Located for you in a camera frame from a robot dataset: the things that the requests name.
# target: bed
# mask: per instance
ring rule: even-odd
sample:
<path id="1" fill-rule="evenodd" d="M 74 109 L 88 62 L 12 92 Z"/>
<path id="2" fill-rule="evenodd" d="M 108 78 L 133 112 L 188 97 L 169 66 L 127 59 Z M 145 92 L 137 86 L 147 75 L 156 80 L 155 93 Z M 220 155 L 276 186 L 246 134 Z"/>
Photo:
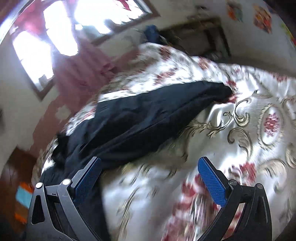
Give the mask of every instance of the bed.
<path id="1" fill-rule="evenodd" d="M 217 64 L 189 57 L 168 46 L 146 43 L 64 127 L 67 135 L 95 115 L 97 102 L 134 96 L 163 86 L 196 81 L 220 82 L 233 95 L 203 110 L 176 139 L 117 170 L 104 172 L 100 185 L 112 240 L 197 240 L 220 207 L 197 170 L 207 156 L 228 179 L 262 183 L 275 240 L 295 210 L 296 79 L 250 66 Z M 33 168 L 32 184 L 54 165 L 54 138 Z M 241 204 L 225 234 L 233 232 Z"/>

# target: black fabric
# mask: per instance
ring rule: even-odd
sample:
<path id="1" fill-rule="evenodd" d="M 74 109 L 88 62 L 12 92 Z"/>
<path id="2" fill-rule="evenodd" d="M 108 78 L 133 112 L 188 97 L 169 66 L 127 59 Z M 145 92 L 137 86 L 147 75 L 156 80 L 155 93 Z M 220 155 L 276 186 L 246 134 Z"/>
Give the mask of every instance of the black fabric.
<path id="1" fill-rule="evenodd" d="M 93 119 L 83 121 L 68 137 L 58 136 L 52 154 L 56 165 L 40 181 L 46 186 L 60 184 L 93 156 L 101 158 L 102 169 L 107 170 L 156 151 L 201 110 L 213 101 L 226 101 L 231 94 L 222 83 L 199 81 L 100 102 Z M 109 241 L 98 182 L 78 209 L 97 235 Z"/>

